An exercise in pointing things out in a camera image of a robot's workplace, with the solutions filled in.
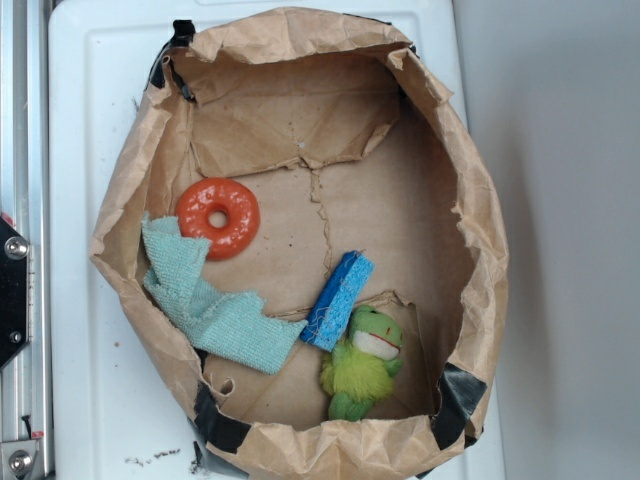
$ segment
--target metal frame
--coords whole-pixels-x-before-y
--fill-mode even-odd
[[[54,470],[45,203],[52,9],[53,0],[0,0],[0,209],[30,244],[29,344],[0,374],[3,480],[12,478],[6,463],[18,450],[37,453],[21,478],[44,478]]]

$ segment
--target orange ring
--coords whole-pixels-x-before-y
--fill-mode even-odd
[[[209,217],[215,212],[227,216],[224,226],[211,225]],[[228,178],[205,178],[191,185],[178,201],[176,213],[182,236],[211,240],[208,260],[238,255],[249,246],[260,226],[255,195]]]

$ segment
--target brown paper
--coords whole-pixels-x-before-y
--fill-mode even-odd
[[[202,382],[222,414],[252,424],[236,453],[208,448],[256,478],[429,470],[464,448],[461,435],[441,451],[431,430],[445,363],[493,380],[507,300],[498,199],[450,92],[408,46],[392,26],[300,8],[196,34],[166,53],[169,80],[147,88],[102,205],[92,260],[186,414],[198,414]],[[297,342],[275,376],[213,355],[202,365],[150,301],[142,215],[174,214],[203,176],[249,187],[262,225],[202,275],[223,291],[256,290],[267,314],[304,318],[347,251],[375,263],[359,301],[392,315],[407,340],[394,395],[368,419],[326,421],[316,347]],[[480,435],[489,391],[467,435]]]

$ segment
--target metal bolt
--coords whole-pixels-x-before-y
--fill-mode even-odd
[[[22,237],[11,237],[4,244],[4,253],[11,260],[22,260],[29,253],[29,244]]]
[[[22,334],[20,332],[11,332],[9,334],[9,340],[11,340],[11,343],[20,343],[20,340],[22,340]]]
[[[33,459],[24,450],[18,450],[9,457],[9,470],[14,475],[26,475],[33,468]]]

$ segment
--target green plush toy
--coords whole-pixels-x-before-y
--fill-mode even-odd
[[[322,365],[322,387],[333,396],[330,420],[356,422],[391,396],[402,345],[402,331],[388,315],[369,305],[352,313],[349,338],[338,342]]]

